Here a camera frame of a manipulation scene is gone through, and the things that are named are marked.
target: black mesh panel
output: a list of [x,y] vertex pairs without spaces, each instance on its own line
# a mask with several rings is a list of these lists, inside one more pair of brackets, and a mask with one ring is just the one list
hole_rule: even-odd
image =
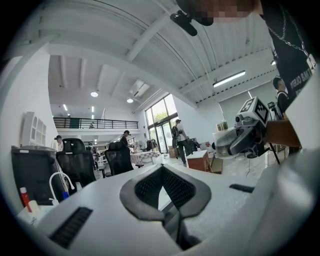
[[[76,187],[76,182],[80,182],[82,187],[96,180],[93,171],[93,158],[89,151],[79,151],[73,154],[65,154],[65,152],[58,152],[56,154],[59,165],[62,171],[67,174]],[[76,192],[76,189],[71,190],[70,194]]]
[[134,188],[136,196],[142,202],[158,209],[159,193],[163,183],[162,179],[162,171],[159,169],[148,177],[139,181]]
[[196,194],[194,185],[167,169],[163,170],[163,187],[178,210]]
[[104,152],[106,160],[109,163],[111,174],[118,175],[133,170],[130,160],[130,149],[125,147],[120,150],[106,150]]

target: cardboard box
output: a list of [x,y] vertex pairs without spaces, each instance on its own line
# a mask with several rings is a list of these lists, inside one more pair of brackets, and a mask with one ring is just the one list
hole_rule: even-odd
[[169,156],[170,158],[175,158],[178,155],[178,151],[176,148],[169,149]]

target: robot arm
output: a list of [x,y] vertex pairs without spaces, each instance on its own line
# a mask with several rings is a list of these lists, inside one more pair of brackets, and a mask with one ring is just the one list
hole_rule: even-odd
[[243,104],[235,116],[234,128],[237,138],[229,145],[230,156],[247,153],[248,158],[255,158],[268,150],[264,148],[265,143],[261,138],[266,136],[269,113],[268,108],[257,97]]

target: desk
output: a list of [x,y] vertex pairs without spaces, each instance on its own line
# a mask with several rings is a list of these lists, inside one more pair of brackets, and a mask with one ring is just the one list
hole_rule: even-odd
[[151,158],[151,161],[147,162],[147,163],[154,164],[153,158],[154,157],[157,158],[158,154],[159,154],[159,152],[154,152],[154,151],[151,151],[151,152],[139,152],[139,153],[135,153],[135,154],[130,154],[130,160],[131,160],[131,163],[133,163],[133,164],[143,165],[144,164],[143,159]]

